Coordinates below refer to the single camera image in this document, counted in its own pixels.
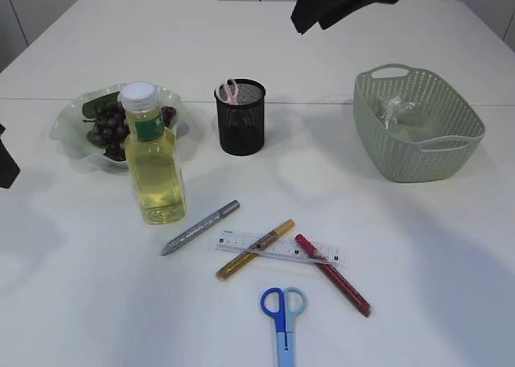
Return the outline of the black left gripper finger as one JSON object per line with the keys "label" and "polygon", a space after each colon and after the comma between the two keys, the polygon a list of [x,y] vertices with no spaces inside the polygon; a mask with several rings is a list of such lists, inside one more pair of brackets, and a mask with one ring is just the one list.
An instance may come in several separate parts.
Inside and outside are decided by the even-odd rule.
{"label": "black left gripper finger", "polygon": [[0,188],[9,189],[20,173],[20,168],[0,141]]}

